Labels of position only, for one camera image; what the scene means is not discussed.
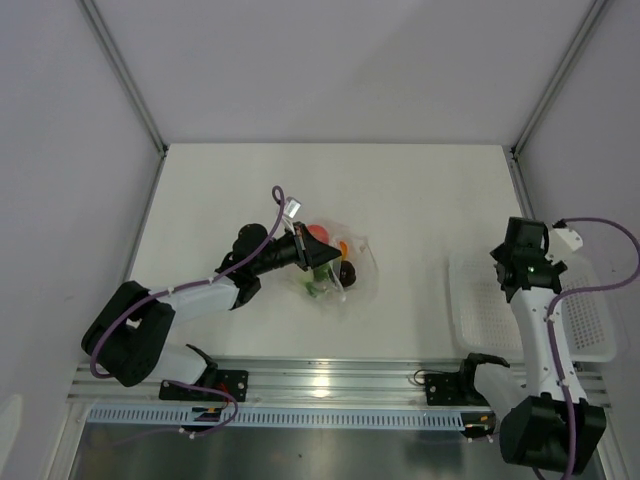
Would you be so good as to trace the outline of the red tomato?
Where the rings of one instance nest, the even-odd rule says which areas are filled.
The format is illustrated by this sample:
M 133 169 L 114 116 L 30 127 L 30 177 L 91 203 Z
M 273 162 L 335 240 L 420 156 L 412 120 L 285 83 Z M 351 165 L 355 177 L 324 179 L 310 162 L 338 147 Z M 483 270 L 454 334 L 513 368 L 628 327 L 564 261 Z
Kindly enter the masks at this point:
M 330 243 L 329 232 L 323 226 L 317 224 L 309 224 L 307 226 L 307 230 L 316 240 L 324 244 Z

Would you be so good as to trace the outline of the green orange mango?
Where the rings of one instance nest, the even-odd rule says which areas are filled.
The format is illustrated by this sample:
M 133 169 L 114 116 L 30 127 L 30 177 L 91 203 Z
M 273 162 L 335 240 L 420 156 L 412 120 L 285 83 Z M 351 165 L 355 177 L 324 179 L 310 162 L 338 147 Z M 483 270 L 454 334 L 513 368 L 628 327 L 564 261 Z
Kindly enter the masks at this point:
M 313 269 L 313 280 L 316 282 L 324 282 L 331 279 L 332 267 L 330 264 L 325 264 Z

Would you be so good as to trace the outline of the green leafy vegetable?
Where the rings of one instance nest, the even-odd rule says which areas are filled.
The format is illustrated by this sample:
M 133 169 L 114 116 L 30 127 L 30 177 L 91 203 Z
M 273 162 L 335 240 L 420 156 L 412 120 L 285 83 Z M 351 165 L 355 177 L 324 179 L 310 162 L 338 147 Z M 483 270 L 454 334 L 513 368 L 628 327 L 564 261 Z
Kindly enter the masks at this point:
M 304 283 L 306 293 L 314 299 L 325 297 L 331 291 L 332 284 L 328 280 L 312 280 Z

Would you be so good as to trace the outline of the dark purple fruit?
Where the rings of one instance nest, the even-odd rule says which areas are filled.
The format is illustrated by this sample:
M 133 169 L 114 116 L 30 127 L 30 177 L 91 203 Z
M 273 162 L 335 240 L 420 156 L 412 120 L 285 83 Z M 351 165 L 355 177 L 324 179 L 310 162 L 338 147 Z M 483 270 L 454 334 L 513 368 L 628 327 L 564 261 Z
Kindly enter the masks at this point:
M 339 268 L 339 281 L 344 288 L 355 284 L 357 272 L 355 266 L 348 260 L 342 261 Z

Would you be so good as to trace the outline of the clear zip top bag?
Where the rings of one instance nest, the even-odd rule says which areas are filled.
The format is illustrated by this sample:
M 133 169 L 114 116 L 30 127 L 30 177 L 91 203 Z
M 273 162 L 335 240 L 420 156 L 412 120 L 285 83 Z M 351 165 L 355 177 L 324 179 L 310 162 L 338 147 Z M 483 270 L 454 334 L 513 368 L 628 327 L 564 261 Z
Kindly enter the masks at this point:
M 368 238 L 348 226 L 327 218 L 307 225 L 318 240 L 338 249 L 341 256 L 307 272 L 294 268 L 285 285 L 307 307 L 340 321 L 361 315 L 377 295 L 379 272 Z

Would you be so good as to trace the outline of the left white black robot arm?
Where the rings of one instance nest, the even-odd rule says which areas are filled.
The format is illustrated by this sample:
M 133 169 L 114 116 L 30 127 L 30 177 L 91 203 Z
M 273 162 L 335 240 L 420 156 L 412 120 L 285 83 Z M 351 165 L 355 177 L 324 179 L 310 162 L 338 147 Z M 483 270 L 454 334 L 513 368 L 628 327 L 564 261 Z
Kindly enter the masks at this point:
M 289 265 L 308 272 L 340 257 L 339 249 L 301 222 L 279 238 L 248 224 L 211 278 L 156 292 L 136 281 L 121 284 L 85 332 L 81 348 L 97 378 L 114 378 L 124 387 L 158 380 L 163 400 L 215 398 L 222 383 L 217 363 L 194 345 L 169 343 L 171 329 L 244 306 L 260 290 L 263 274 Z

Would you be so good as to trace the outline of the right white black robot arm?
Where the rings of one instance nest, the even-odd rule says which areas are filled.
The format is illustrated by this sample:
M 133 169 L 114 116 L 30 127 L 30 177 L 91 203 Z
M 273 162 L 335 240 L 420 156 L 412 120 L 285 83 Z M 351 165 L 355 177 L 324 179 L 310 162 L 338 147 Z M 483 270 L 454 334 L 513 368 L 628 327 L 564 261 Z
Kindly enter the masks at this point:
M 507 360 L 471 353 L 461 362 L 456 389 L 464 401 L 484 399 L 491 407 L 506 463 L 568 479 L 589 463 L 606 418 L 589 403 L 571 363 L 560 308 L 567 266 L 550 258 L 550 245 L 544 223 L 512 217 L 503 242 L 490 253 L 518 326 L 525 383 L 517 383 Z

